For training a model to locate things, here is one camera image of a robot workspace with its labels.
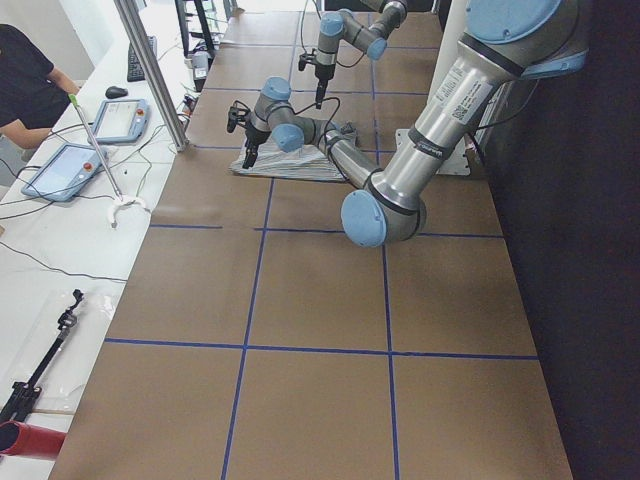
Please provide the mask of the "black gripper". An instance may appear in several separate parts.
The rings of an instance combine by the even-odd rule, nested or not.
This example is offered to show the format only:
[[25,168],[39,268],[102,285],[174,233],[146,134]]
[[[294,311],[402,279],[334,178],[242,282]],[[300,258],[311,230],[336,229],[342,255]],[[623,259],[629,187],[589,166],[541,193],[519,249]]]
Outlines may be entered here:
[[314,105],[316,109],[321,109],[321,100],[324,100],[326,96],[327,85],[334,78],[334,65],[317,64],[315,66],[315,76],[319,83],[316,87]]
[[269,136],[269,130],[263,130],[249,122],[245,126],[246,142],[245,142],[245,158],[242,163],[243,169],[252,168],[257,160],[259,146],[264,144]]

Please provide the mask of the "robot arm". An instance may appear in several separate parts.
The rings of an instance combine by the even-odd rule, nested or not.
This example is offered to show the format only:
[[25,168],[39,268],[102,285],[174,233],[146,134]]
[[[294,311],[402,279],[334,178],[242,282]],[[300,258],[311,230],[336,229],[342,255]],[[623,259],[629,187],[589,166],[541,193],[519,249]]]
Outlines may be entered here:
[[415,236],[424,226],[421,193],[463,136],[479,125],[505,83],[566,75],[588,52],[588,1],[470,1],[457,56],[385,168],[376,167],[329,121],[297,115],[289,83],[269,78],[253,107],[231,107],[229,130],[243,128],[244,167],[273,141],[285,152],[313,145],[352,184],[341,207],[343,229],[360,246]]
[[340,42],[350,44],[369,59],[377,61],[387,48],[389,36],[400,27],[409,12],[407,1],[364,1],[364,4],[380,14],[374,23],[370,26],[361,24],[348,9],[323,13],[317,47],[306,59],[299,60],[300,71],[304,64],[314,66],[318,81],[314,101],[317,109],[321,108],[329,81],[334,78]]

